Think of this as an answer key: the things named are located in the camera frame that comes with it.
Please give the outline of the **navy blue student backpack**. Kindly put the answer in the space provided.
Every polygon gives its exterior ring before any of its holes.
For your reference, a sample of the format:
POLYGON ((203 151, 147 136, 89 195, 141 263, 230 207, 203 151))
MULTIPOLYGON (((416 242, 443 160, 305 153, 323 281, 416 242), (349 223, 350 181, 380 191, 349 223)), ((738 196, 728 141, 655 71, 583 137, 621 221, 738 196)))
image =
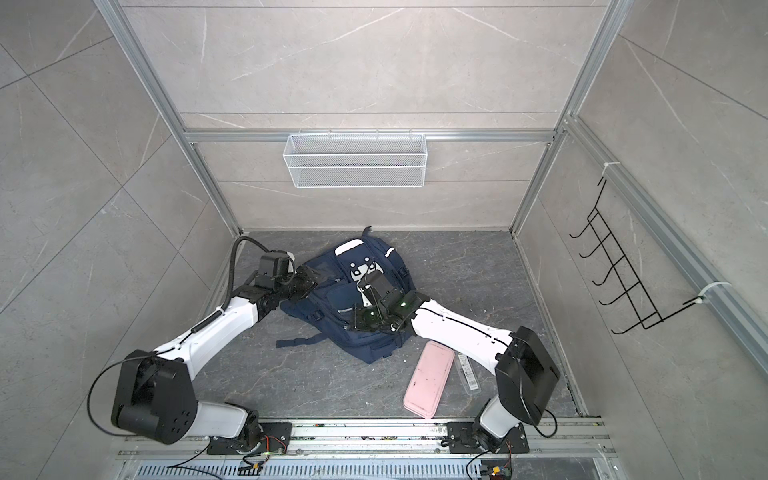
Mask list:
POLYGON ((390 356, 412 337, 408 331, 365 332, 353 328, 355 310, 364 304, 357 282, 368 271, 381 272, 393 286, 404 292, 415 288, 405 262, 393 246, 364 230, 360 236, 327 250, 305 265, 320 274, 317 287, 306 298, 297 302, 285 301, 280 308, 289 316, 315 327, 318 333, 309 338, 278 340, 275 342, 277 348, 330 340, 346 353, 372 364, 390 356))

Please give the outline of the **pink pencil case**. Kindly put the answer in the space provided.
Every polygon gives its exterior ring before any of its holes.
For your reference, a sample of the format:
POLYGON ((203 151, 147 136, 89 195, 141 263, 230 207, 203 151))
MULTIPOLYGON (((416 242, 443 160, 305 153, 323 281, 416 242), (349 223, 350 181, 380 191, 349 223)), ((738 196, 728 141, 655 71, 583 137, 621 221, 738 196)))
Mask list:
POLYGON ((403 398, 406 410, 424 419, 434 417, 454 358, 454 350, 445 345, 435 341, 425 345, 403 398))

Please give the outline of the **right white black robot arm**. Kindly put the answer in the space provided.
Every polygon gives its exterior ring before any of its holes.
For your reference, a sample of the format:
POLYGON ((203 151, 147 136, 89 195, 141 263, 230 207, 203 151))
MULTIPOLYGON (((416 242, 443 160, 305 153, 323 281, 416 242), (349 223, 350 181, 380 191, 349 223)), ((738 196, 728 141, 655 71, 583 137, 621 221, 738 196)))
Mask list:
POLYGON ((471 358, 494 375, 497 393, 474 420, 472 449, 496 452, 512 431, 536 428, 548 412, 561 374, 533 330, 512 332, 471 320, 425 294, 393 286, 378 271, 365 274, 357 290, 363 305, 355 309, 354 330, 407 331, 471 358))

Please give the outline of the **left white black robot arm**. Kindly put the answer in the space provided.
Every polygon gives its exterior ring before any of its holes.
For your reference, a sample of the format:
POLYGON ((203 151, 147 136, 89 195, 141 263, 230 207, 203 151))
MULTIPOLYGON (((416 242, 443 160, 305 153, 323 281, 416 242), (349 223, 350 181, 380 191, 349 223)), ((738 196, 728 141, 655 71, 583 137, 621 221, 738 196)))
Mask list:
POLYGON ((321 274, 298 265, 292 254, 261 249, 258 269, 236 286, 240 245, 257 240, 241 235, 230 250, 225 296, 220 306, 176 338, 152 351, 135 350, 115 362, 119 368, 111 411, 111 437, 144 437, 171 445, 186 437, 208 437, 236 452, 250 452, 262 441, 257 411, 197 398, 193 381, 225 346, 286 301, 306 298, 321 274))

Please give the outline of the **clear plastic ruler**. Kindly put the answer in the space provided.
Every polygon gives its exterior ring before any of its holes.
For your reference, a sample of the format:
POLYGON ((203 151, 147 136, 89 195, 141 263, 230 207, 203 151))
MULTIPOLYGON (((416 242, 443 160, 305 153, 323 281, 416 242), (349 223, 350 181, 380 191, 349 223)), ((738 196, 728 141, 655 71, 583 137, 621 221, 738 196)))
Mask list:
POLYGON ((479 392, 480 385, 477 381, 477 377, 471 366, 469 358, 463 353, 457 353, 455 365, 458 375, 462 380, 462 385, 464 386, 465 391, 470 395, 479 392))

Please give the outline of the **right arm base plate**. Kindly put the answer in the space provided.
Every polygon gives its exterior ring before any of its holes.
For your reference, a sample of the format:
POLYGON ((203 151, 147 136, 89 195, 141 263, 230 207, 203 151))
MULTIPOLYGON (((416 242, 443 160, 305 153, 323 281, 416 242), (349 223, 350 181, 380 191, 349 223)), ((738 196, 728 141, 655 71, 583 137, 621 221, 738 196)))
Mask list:
POLYGON ((441 441, 452 454, 475 454, 481 452, 524 454, 530 446, 522 423, 513 426, 501 439, 481 428, 478 422, 448 422, 447 434, 441 441))

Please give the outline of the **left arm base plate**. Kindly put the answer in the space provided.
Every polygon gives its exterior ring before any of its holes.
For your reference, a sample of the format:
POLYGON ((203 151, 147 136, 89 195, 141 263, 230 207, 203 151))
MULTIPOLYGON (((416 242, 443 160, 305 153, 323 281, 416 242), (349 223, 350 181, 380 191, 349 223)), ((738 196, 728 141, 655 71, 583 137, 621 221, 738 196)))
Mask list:
POLYGON ((246 426, 238 437, 214 438, 206 449, 208 455, 241 455, 286 453, 290 443, 291 422, 259 423, 246 426))

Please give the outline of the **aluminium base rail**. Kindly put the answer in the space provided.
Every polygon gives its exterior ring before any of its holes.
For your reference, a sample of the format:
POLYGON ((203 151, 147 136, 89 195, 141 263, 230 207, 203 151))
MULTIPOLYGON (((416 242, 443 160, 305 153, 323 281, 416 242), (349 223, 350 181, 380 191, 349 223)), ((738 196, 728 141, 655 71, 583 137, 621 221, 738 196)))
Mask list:
POLYGON ((623 479, 598 418, 514 428, 498 450, 468 447, 467 418, 269 419, 258 454, 212 455, 192 437, 116 446, 111 479, 623 479))

